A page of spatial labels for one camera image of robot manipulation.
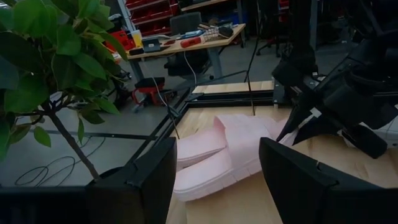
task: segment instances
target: gray floor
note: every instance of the gray floor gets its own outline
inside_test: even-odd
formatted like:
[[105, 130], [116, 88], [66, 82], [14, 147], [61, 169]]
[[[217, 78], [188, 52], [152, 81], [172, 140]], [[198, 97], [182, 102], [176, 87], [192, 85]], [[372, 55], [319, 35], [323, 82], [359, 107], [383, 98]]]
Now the gray floor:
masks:
[[[223, 67], [223, 74], [237, 72], [248, 68], [252, 51], [254, 49], [254, 41], [247, 42], [247, 47], [242, 49], [240, 46], [227, 47], [221, 54], [221, 64]], [[270, 80], [271, 71], [279, 62], [279, 58], [275, 57], [275, 48], [264, 49], [261, 56], [256, 56], [251, 69], [251, 81]], [[317, 63], [320, 68], [320, 73], [328, 73], [338, 62], [343, 58], [343, 54], [326, 54], [324, 50], [320, 50], [317, 55]], [[141, 68], [145, 77], [150, 77], [152, 74], [156, 77], [166, 77], [166, 88], [175, 88], [176, 86], [191, 85], [193, 81], [187, 83], [186, 80], [179, 77], [168, 77], [167, 71], [163, 68], [163, 64], [167, 61], [166, 58], [151, 58], [145, 62], [141, 62]], [[123, 63], [122, 67], [130, 72], [131, 69], [128, 63]], [[206, 74], [211, 75], [212, 68]], [[236, 75], [224, 80], [225, 83], [237, 83], [244, 80], [244, 74]], [[129, 88], [133, 88], [135, 79], [133, 76]], [[118, 134], [142, 134], [148, 135], [158, 125], [160, 120], [166, 115], [165, 108], [149, 106], [134, 113], [132, 108], [134, 103], [130, 102], [119, 116], [102, 114], [105, 123], [100, 125], [92, 125], [85, 123], [86, 132], [97, 133], [118, 133]], [[77, 131], [78, 120], [74, 111], [64, 109], [58, 113], [60, 119], [63, 121], [65, 127], [69, 131]], [[46, 121], [42, 127], [47, 130], [56, 130], [55, 126]], [[0, 184], [3, 186], [13, 186], [17, 178], [24, 172], [35, 168], [37, 166], [45, 166], [51, 163], [54, 159], [63, 156], [73, 156], [77, 159], [75, 153], [70, 149], [64, 138], [58, 134], [51, 134], [52, 148], [41, 146], [37, 143], [32, 133], [29, 133], [19, 143], [12, 145], [4, 161], [0, 162]], [[85, 154], [89, 154], [95, 150], [102, 142], [103, 138], [91, 138], [88, 144], [82, 149]], [[123, 166], [126, 161], [136, 152], [138, 147], [143, 143], [140, 140], [115, 139], [107, 138], [104, 144], [94, 153], [89, 159], [95, 165], [99, 173], [102, 173], [110, 168]], [[50, 166], [49, 175], [58, 172], [60, 169], [72, 163], [72, 159], [64, 159], [58, 161]], [[70, 169], [65, 169], [43, 186], [59, 184], [69, 173]], [[40, 171], [36, 170], [26, 175], [21, 182], [28, 182], [34, 178]], [[35, 182], [27, 184], [27, 186], [34, 186], [41, 178]], [[62, 185], [86, 185], [91, 180], [90, 174], [82, 163], [75, 166], [71, 176], [62, 183]]]

